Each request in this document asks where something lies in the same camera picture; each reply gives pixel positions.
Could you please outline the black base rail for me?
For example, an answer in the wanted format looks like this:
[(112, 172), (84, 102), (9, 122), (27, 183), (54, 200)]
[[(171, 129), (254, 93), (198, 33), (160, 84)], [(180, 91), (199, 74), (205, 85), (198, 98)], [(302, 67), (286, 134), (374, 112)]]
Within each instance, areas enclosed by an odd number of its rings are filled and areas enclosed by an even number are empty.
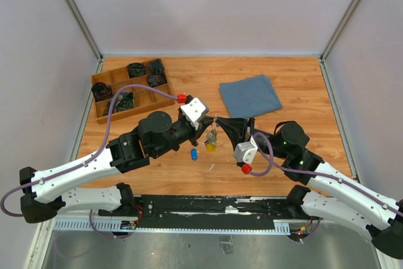
[(251, 196), (136, 195), (132, 206), (96, 213), (125, 218), (141, 214), (139, 226), (146, 229), (201, 231), (269, 230), (275, 220), (310, 220), (284, 198)]

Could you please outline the rolled tie with red pattern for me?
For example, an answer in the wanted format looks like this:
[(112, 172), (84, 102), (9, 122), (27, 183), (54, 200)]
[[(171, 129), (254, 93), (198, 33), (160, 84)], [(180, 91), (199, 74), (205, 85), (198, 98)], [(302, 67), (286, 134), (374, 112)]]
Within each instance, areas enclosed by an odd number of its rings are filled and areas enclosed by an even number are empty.
[(103, 82), (93, 84), (91, 92), (95, 102), (109, 100), (113, 96), (111, 85)]

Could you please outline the wooden compartment tray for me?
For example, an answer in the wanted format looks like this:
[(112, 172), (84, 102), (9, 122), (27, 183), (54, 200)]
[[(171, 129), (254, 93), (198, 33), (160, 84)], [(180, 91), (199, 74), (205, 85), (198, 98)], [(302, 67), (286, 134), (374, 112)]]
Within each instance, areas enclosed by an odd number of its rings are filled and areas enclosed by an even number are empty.
[[(174, 100), (167, 97), (167, 95), (169, 94), (172, 95), (173, 92), (168, 82), (166, 69), (164, 71), (165, 73), (164, 77), (167, 80), (166, 84), (156, 86), (154, 88), (148, 85), (147, 77), (148, 75), (150, 75), (149, 61), (151, 60), (137, 61), (145, 65), (146, 75), (144, 76), (129, 78), (127, 72), (127, 65), (133, 62), (126, 63), (120, 67), (110, 69), (109, 71), (99, 72), (91, 76), (92, 86), (97, 82), (103, 82), (111, 85), (113, 97), (121, 88), (124, 89), (123, 91), (121, 91), (121, 93), (132, 92), (134, 94), (135, 107), (133, 109), (125, 110), (123, 112), (112, 113), (111, 116), (112, 120), (119, 120), (131, 117), (152, 110), (158, 110), (160, 108), (164, 108), (166, 106), (174, 104)], [(103, 111), (106, 107), (108, 100), (95, 102), (93, 97), (93, 101), (95, 106), (97, 123), (105, 124), (108, 115), (103, 116)]]

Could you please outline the rolled dark tie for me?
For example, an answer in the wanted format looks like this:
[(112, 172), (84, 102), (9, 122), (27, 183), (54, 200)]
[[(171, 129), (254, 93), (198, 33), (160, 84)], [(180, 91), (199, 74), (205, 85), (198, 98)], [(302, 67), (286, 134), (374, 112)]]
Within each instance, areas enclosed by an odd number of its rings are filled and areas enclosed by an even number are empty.
[(143, 63), (133, 62), (127, 65), (129, 78), (135, 78), (146, 75), (146, 68)]

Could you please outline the rolled brown-black tie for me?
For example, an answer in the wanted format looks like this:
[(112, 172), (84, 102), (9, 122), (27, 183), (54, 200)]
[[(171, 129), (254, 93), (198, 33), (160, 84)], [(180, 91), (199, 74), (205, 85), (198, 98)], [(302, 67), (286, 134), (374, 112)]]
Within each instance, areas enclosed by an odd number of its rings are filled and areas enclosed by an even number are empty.
[(154, 88), (167, 83), (166, 78), (163, 75), (148, 75), (147, 83), (150, 87)]

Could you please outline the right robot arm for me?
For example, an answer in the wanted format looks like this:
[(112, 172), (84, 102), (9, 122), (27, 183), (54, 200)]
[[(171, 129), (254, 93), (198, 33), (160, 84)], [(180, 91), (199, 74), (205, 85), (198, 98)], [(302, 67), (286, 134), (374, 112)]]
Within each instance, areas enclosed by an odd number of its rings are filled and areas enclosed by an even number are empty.
[(355, 182), (308, 150), (309, 136), (297, 122), (280, 122), (273, 133), (256, 129), (253, 118), (219, 117), (217, 124), (244, 174), (265, 176), (276, 158), (284, 160), (278, 169), (297, 183), (285, 203), (291, 218), (305, 214), (332, 220), (360, 233), (382, 253), (402, 259), (402, 202)]

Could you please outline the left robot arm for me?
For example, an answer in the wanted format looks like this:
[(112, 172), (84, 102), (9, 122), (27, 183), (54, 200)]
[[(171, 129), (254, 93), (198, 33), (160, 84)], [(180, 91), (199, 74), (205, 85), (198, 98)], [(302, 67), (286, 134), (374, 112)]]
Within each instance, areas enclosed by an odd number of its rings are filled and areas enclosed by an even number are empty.
[(179, 108), (177, 121), (157, 111), (139, 121), (132, 131), (104, 143), (92, 154), (58, 167), (37, 171), (20, 170), (20, 199), (23, 218), (29, 224), (44, 222), (57, 214), (75, 210), (99, 209), (116, 216), (133, 212), (131, 187), (120, 183), (101, 189), (83, 186), (107, 176), (143, 168), (169, 151), (178, 151), (186, 141), (196, 144), (213, 122), (206, 111)]

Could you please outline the rolled black tie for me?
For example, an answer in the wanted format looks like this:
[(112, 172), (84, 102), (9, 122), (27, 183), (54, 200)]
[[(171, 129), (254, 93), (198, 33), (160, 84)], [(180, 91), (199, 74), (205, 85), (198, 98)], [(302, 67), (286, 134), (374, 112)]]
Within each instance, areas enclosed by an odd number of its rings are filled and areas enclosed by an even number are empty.
[(154, 59), (149, 61), (149, 72), (155, 76), (164, 76), (165, 67), (161, 59)]

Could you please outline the key with dark blue tag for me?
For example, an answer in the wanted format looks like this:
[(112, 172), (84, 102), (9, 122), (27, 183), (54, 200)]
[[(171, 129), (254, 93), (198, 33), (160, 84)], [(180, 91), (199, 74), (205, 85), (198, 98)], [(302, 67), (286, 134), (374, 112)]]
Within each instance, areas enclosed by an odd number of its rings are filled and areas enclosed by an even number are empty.
[(191, 149), (190, 156), (191, 156), (191, 159), (193, 161), (197, 161), (198, 160), (198, 151), (197, 151), (197, 149), (195, 149), (195, 148)]

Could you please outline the folded blue towel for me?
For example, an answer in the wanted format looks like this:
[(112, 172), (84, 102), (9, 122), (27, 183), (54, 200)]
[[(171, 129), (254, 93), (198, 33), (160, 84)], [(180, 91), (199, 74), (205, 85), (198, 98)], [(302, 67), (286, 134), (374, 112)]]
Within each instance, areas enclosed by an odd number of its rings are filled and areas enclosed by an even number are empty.
[(231, 118), (250, 118), (283, 108), (270, 79), (263, 74), (220, 83), (219, 93)]

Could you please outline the blue green patterned tie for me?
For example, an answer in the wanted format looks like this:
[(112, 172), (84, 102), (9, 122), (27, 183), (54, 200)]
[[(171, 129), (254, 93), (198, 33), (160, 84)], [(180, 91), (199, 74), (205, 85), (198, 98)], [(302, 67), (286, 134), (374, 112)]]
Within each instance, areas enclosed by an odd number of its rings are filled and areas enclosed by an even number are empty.
[[(111, 105), (111, 101), (113, 99), (113, 95), (111, 93), (101, 93), (99, 96), (101, 101), (108, 100), (106, 107), (103, 111), (103, 116), (106, 116), (109, 112), (109, 107)], [(135, 107), (134, 103), (134, 94), (132, 92), (122, 92), (118, 95), (118, 98), (113, 107), (112, 113), (123, 112), (125, 110), (133, 109)]]

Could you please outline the large keyring with tagged keys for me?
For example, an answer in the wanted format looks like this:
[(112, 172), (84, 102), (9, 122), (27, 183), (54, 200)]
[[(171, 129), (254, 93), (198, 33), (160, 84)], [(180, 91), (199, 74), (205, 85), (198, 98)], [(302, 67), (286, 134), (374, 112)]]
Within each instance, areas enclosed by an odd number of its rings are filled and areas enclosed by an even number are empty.
[(217, 118), (218, 118), (217, 115), (213, 117), (213, 123), (211, 124), (211, 129), (208, 129), (206, 134), (204, 145), (207, 152), (215, 152), (217, 150), (217, 129), (215, 127)]

